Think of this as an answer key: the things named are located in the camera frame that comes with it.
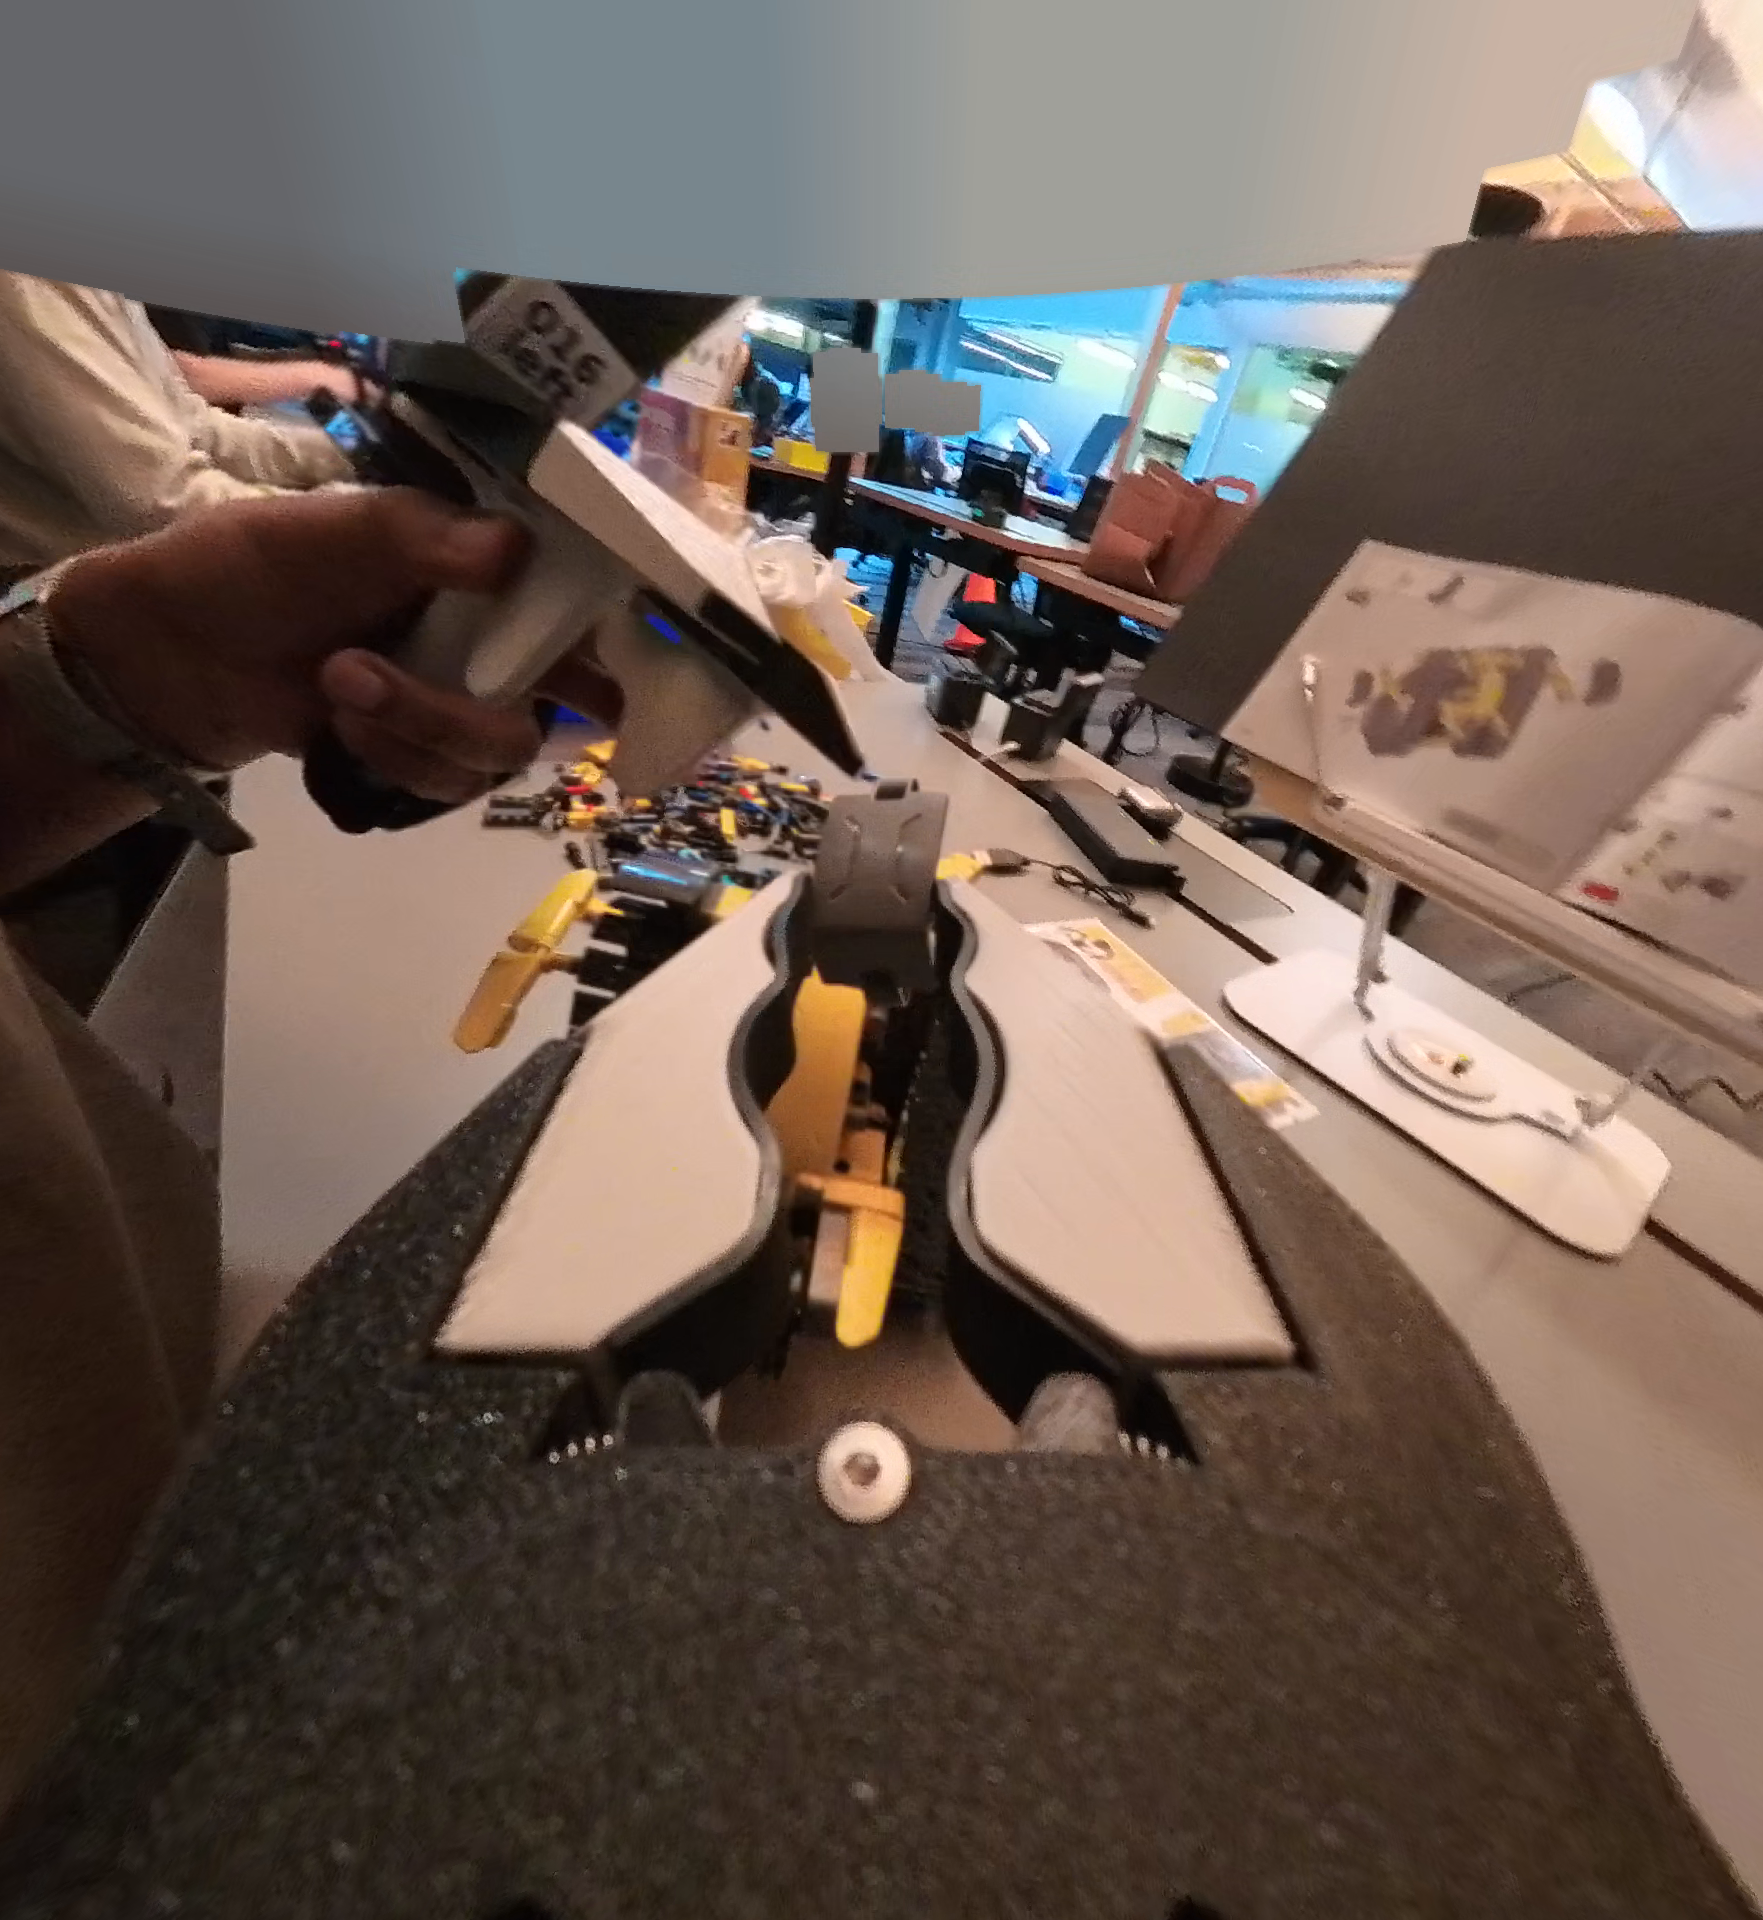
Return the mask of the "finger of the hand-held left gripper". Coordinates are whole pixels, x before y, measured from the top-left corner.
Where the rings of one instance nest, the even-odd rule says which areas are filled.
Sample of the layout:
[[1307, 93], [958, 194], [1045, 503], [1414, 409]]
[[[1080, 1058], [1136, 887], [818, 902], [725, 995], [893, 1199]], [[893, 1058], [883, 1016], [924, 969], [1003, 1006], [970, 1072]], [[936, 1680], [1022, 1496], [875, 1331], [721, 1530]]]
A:
[[760, 714], [863, 772], [833, 673], [780, 630], [743, 540], [574, 425], [549, 437], [528, 488], [535, 653], [520, 678], [545, 686], [567, 666], [605, 683], [590, 709], [607, 718], [617, 788], [689, 780]]

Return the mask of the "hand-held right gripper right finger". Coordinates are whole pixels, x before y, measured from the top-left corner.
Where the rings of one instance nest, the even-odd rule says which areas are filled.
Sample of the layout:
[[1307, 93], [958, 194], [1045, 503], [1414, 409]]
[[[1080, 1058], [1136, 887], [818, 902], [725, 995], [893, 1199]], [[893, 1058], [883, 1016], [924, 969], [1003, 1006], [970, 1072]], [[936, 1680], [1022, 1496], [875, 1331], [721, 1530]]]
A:
[[1017, 1420], [1091, 1378], [1126, 1420], [1171, 1376], [1286, 1369], [1299, 1341], [1228, 1193], [1191, 1066], [975, 881], [941, 884], [964, 1113], [947, 1174], [944, 1317]]

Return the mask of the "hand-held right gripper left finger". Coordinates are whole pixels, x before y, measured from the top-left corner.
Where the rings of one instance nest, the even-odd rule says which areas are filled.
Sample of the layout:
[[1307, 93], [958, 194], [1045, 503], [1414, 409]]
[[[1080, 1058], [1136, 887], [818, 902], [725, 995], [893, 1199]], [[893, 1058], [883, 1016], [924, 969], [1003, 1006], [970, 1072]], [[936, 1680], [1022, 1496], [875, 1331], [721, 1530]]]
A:
[[432, 1360], [576, 1372], [599, 1409], [676, 1376], [717, 1401], [789, 1311], [780, 1154], [794, 1062], [791, 871], [586, 1028], [436, 1331]]

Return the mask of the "yellow grey toy tracked vehicle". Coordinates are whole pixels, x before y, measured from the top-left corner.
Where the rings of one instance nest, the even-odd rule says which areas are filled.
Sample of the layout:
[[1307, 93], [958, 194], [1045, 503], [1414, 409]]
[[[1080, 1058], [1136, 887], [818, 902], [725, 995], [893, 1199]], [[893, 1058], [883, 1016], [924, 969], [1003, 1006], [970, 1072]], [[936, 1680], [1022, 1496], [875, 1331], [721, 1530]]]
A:
[[846, 1345], [873, 1340], [909, 1230], [897, 1117], [878, 1102], [886, 1016], [861, 990], [829, 987], [815, 972], [809, 881], [794, 956], [801, 983], [783, 1030], [794, 1062], [766, 1105], [780, 1154], [789, 1311], [754, 1367], [791, 1338], [809, 1303], [827, 1309]]

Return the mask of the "grey toy panel part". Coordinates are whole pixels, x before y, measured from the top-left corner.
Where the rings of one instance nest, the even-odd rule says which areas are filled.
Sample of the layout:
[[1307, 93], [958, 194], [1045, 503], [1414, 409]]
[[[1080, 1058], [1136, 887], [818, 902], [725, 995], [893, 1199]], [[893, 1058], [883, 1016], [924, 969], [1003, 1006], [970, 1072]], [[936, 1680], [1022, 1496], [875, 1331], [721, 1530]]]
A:
[[880, 780], [835, 799], [812, 877], [815, 972], [909, 1002], [938, 984], [936, 887], [949, 797]]

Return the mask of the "person's left hand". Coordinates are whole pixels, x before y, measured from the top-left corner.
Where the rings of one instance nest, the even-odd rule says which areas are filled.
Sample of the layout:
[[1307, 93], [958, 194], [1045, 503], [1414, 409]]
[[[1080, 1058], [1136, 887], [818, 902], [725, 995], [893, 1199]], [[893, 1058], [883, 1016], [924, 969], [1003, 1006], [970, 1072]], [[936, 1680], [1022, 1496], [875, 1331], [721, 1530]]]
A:
[[432, 686], [385, 648], [443, 593], [504, 588], [524, 544], [423, 492], [248, 498], [76, 558], [48, 626], [178, 759], [232, 772], [328, 737], [378, 783], [463, 804], [533, 763], [535, 703]]

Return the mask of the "white plastic bag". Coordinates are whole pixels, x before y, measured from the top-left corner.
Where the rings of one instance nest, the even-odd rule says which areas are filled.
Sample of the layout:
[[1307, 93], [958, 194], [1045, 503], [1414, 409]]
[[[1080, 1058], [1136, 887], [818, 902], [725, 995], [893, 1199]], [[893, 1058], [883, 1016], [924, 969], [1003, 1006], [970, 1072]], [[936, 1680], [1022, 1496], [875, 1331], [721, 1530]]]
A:
[[826, 556], [812, 536], [786, 526], [752, 526], [743, 556], [772, 628], [798, 644], [807, 624], [822, 634], [839, 618], [866, 631], [869, 614], [861, 587], [837, 556]]

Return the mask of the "yellow grey sticker sheet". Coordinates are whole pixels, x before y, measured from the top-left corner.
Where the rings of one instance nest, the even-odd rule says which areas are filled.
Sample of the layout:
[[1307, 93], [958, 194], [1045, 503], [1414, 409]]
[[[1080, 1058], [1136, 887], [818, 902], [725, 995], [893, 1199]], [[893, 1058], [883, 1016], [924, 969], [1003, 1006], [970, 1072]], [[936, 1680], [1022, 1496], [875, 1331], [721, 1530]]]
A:
[[1250, 1046], [1228, 1032], [1187, 993], [1096, 918], [1025, 926], [1025, 931], [1068, 958], [1159, 1045], [1207, 1066], [1274, 1131], [1318, 1119], [1318, 1105]]

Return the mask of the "white stand base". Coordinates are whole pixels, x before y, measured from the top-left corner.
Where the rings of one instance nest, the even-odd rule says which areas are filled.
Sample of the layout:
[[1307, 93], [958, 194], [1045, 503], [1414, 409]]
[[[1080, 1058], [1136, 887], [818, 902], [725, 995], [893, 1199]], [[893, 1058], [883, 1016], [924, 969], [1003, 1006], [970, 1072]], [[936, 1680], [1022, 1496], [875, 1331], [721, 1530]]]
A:
[[1222, 1001], [1304, 1068], [1573, 1252], [1625, 1257], [1670, 1184], [1665, 1147], [1610, 1098], [1397, 984], [1375, 984], [1360, 1005], [1354, 967], [1332, 952], [1232, 979]]

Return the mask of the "pile of small toy parts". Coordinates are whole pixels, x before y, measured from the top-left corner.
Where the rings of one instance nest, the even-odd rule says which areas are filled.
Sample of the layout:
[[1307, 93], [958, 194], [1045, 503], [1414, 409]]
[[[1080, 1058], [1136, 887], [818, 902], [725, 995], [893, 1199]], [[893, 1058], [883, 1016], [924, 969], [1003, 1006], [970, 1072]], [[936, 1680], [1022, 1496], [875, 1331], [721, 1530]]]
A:
[[752, 857], [812, 857], [829, 797], [815, 779], [760, 759], [707, 759], [692, 780], [632, 794], [611, 776], [611, 740], [595, 740], [537, 772], [524, 790], [498, 790], [483, 828], [524, 832], [577, 848], [577, 864], [613, 868], [648, 854], [725, 869]]

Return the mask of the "black rectangular box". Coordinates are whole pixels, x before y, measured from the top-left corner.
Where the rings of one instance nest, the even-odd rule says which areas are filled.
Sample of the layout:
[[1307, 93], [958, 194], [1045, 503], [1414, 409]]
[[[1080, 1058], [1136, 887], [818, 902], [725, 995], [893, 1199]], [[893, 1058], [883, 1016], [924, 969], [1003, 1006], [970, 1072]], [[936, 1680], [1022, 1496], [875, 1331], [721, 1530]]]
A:
[[1166, 841], [1129, 814], [1119, 797], [1093, 780], [1049, 780], [1045, 788], [1049, 816], [1099, 877], [1150, 893], [1182, 891], [1184, 873]]

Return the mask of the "black charging dock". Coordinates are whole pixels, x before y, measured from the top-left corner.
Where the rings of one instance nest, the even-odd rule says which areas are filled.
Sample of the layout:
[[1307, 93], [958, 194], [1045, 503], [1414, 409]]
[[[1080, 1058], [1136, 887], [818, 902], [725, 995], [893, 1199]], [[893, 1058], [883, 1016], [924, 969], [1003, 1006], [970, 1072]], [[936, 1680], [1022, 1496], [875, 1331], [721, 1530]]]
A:
[[1075, 673], [1052, 694], [1031, 692], [1015, 699], [1005, 718], [999, 749], [1006, 756], [1040, 764], [1063, 744], [1080, 744], [1085, 721], [1103, 692], [1103, 673]]
[[924, 683], [924, 701], [944, 732], [973, 732], [985, 703], [1019, 694], [1022, 655], [1005, 635], [980, 637], [973, 648], [949, 648]]

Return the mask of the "grey wristwatch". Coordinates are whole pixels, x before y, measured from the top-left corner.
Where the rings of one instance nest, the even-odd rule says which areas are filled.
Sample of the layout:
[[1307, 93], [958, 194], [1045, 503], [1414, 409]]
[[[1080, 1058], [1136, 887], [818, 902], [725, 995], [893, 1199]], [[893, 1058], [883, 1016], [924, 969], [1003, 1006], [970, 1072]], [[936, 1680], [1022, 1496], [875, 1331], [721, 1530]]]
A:
[[0, 678], [38, 732], [87, 772], [133, 788], [169, 827], [214, 857], [254, 850], [225, 797], [226, 772], [199, 766], [137, 731], [79, 658], [53, 634], [53, 598], [72, 561], [25, 576], [0, 596]]

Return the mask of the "brown paper bag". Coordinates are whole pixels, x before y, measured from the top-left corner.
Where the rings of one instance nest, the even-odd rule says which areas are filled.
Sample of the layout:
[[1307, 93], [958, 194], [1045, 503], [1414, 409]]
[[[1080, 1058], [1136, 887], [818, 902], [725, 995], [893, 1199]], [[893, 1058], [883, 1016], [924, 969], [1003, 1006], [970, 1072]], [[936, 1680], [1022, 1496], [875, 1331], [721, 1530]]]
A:
[[1085, 544], [1084, 573], [1181, 606], [1207, 580], [1259, 501], [1259, 488], [1240, 476], [1192, 482], [1166, 463], [1149, 463], [1112, 482]]

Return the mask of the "person's brown clothing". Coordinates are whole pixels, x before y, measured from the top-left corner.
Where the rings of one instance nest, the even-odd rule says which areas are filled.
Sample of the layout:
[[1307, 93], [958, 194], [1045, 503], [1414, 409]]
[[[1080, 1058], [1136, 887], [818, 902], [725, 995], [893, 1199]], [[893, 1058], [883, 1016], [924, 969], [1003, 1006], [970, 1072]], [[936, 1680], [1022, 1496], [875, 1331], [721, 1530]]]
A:
[[0, 1818], [216, 1380], [216, 1176], [0, 919]]

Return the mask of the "toy instruction booklet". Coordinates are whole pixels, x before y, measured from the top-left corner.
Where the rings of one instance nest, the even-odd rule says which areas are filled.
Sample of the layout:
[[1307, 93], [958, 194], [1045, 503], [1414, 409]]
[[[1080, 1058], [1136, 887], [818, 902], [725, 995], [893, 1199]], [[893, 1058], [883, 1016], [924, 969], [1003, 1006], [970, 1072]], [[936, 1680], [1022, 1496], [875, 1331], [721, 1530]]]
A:
[[1763, 919], [1763, 628], [1366, 540], [1235, 714], [1327, 799], [1707, 956]]

